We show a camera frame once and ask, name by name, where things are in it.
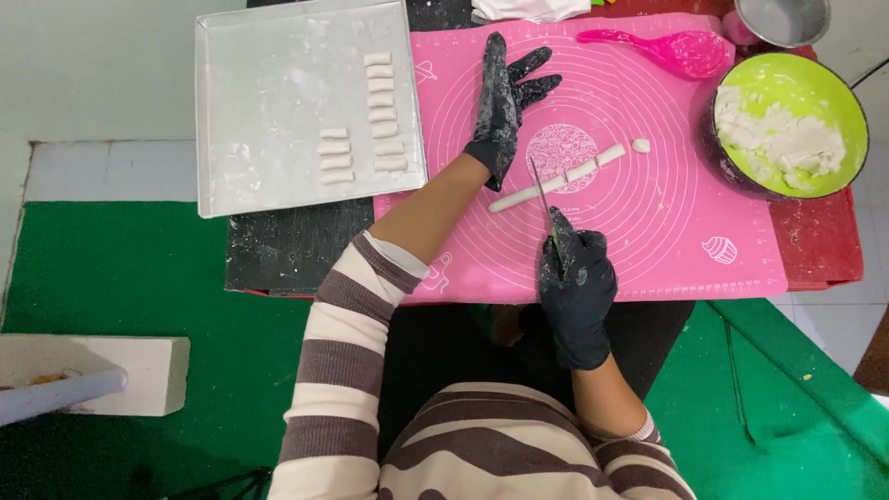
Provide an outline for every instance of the flour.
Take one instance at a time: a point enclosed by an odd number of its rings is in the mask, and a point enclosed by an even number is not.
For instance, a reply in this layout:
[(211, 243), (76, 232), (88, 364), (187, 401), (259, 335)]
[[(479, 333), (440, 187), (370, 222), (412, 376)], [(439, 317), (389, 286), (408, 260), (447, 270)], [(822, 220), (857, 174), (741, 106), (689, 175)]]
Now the flour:
[[(754, 101), (762, 100), (754, 95)], [(791, 188), (811, 190), (805, 179), (839, 171), (845, 146), (838, 131), (816, 117), (795, 117), (777, 102), (762, 118), (742, 111), (746, 104), (740, 87), (719, 86), (715, 110), (719, 139), (743, 152), (757, 181), (768, 181), (778, 173)]]

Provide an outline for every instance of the flour-covered glove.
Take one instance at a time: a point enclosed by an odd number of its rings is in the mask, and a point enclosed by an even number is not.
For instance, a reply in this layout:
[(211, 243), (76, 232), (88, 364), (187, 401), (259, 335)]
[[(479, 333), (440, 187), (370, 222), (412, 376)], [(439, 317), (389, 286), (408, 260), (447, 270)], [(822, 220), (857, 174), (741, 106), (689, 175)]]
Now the flour-covered glove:
[(478, 103), (476, 132), (463, 149), (491, 171), (485, 183), (490, 190), (500, 192), (503, 177), (516, 157), (518, 127), (522, 111), (562, 83), (561, 75), (518, 83), (552, 56), (549, 47), (540, 47), (509, 66), (506, 65), (506, 40), (493, 32), (488, 36), (485, 57), (482, 59), (482, 95)]
[(605, 235), (574, 231), (552, 206), (553, 237), (543, 242), (541, 305), (556, 340), (556, 361), (567, 369), (593, 370), (605, 363), (611, 344), (603, 324), (617, 294), (617, 275), (606, 256)]

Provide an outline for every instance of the black table surface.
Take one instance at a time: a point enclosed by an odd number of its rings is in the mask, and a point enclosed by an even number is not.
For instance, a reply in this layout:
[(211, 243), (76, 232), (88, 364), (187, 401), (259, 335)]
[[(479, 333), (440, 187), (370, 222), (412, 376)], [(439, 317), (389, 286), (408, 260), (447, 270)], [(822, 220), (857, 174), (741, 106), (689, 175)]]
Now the black table surface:
[[(470, 0), (407, 0), (411, 31), (472, 28)], [(247, 7), (286, 1), (249, 0)], [(372, 198), (232, 215), (227, 290), (313, 295), (348, 242), (373, 222)]]

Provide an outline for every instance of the aluminum baking tray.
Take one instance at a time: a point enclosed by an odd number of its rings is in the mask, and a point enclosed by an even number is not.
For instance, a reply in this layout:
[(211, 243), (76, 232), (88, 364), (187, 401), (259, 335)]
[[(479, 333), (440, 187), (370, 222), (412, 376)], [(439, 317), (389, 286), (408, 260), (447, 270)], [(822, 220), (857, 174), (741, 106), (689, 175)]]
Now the aluminum baking tray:
[[(309, 0), (197, 18), (197, 211), (241, 214), (428, 181), (404, 2)], [(392, 52), (408, 170), (376, 173), (364, 55)], [(354, 182), (320, 183), (319, 132), (348, 128)]]

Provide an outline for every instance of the person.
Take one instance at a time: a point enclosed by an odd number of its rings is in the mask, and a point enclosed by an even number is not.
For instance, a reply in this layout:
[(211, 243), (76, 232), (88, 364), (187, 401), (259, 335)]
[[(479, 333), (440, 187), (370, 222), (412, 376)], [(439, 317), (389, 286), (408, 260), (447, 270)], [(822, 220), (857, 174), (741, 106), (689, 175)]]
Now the person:
[[(694, 498), (637, 395), (663, 361), (645, 346), (664, 344), (640, 318), (678, 331), (691, 305), (610, 319), (602, 233), (550, 208), (541, 304), (519, 314), (512, 347), (485, 340), (465, 304), (396, 309), (482, 186), (500, 190), (522, 111), (562, 80), (521, 82), (549, 48), (509, 65), (506, 52), (491, 34), (463, 153), (357, 235), (318, 289), (268, 498)], [(648, 352), (635, 391), (613, 344)]]

